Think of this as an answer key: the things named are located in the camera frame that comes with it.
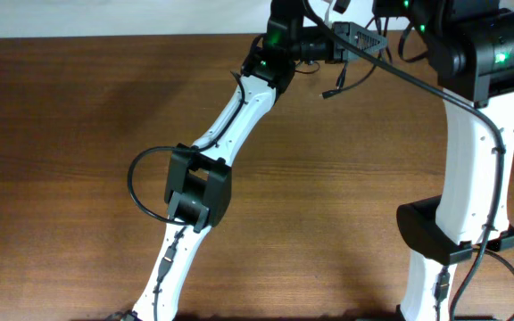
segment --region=black strap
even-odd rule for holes
[[[406,40],[408,40],[408,37],[410,36],[411,30],[414,28],[414,25],[410,24],[408,27],[403,31],[402,36],[400,37],[400,43],[398,44],[398,56],[400,56],[400,59],[407,63],[413,63],[413,62],[419,62],[420,60],[427,58],[427,52],[421,53],[413,58],[405,59],[403,57],[403,47],[406,44]]]

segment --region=green led indicator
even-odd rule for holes
[[[495,55],[495,63],[502,63],[507,60],[507,54],[505,53],[498,53]]]

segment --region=wooden table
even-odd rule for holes
[[[101,319],[133,305],[165,227],[130,200],[128,165],[210,126],[252,38],[0,40],[0,320]],[[435,83],[424,62],[398,66]],[[349,83],[369,67],[352,64]],[[443,103],[382,70],[323,101],[339,71],[297,75],[245,142],[183,313],[359,316],[402,300],[409,250],[395,210],[442,192]],[[169,158],[153,155],[136,174],[159,212]],[[509,209],[514,225],[514,167]],[[514,251],[503,254],[514,264]],[[485,259],[459,312],[512,310],[512,276]]]

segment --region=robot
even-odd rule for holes
[[[146,288],[123,320],[171,321],[176,316],[195,253],[228,208],[235,157],[259,119],[288,89],[296,62],[360,57],[444,100],[448,143],[443,194],[401,205],[396,213],[410,247],[410,272],[393,320],[454,320],[457,300],[483,256],[500,258],[495,252],[514,247],[506,210],[514,153],[514,12],[500,8],[499,0],[375,0],[377,19],[409,19],[404,36],[415,29],[424,40],[428,51],[420,58],[435,69],[442,91],[373,57],[386,47],[384,37],[352,22],[331,21],[350,0],[325,1],[329,7],[323,20],[308,0],[272,0],[267,33],[253,41],[240,74],[234,74],[236,91],[215,123],[191,147],[154,147],[130,165],[133,200],[167,227]],[[316,26],[303,27],[304,17]],[[167,218],[142,204],[132,186],[135,166],[159,151],[172,151],[164,195]],[[207,172],[206,180],[194,174],[198,170]],[[448,307],[457,264],[474,252],[473,268]]]

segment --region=white background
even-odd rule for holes
[[[311,4],[319,15],[327,6]],[[502,5],[514,10],[514,0]],[[0,0],[0,37],[258,33],[269,6],[270,0]],[[372,0],[352,0],[342,21],[362,25],[371,8]],[[405,25],[394,20],[390,27]]]

